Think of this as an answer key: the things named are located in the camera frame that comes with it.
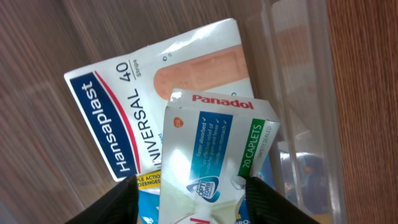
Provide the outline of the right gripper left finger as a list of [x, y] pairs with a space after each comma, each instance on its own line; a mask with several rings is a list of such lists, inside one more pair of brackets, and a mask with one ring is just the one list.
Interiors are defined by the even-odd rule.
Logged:
[[66, 224], [136, 224], [138, 202], [137, 177], [132, 175], [115, 185]]

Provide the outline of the white Panadol box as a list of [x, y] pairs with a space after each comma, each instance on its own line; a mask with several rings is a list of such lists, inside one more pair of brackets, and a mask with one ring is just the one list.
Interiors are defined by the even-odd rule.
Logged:
[[160, 223], [234, 223], [278, 133], [266, 100], [176, 89], [164, 114]]

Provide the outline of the white Hansaplast plaster box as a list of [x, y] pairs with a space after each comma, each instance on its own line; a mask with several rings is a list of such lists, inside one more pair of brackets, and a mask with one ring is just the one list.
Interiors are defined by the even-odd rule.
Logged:
[[164, 112], [174, 89], [253, 96], [232, 18], [72, 70], [64, 78], [117, 182], [160, 169]]

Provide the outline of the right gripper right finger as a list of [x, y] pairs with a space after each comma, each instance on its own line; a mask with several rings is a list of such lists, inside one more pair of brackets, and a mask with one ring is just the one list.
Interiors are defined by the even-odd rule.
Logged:
[[319, 224], [258, 177], [246, 178], [246, 203], [252, 224]]

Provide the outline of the blue VapoDrops box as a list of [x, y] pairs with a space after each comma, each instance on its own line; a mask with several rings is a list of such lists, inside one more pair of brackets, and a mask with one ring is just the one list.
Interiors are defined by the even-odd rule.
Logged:
[[[153, 175], [152, 186], [144, 188], [144, 179]], [[145, 224], [159, 223], [159, 200], [160, 200], [160, 172], [156, 171], [148, 175], [138, 177], [139, 179], [139, 219]], [[275, 189], [275, 181], [272, 173], [271, 160], [267, 156], [257, 175], [263, 182]]]

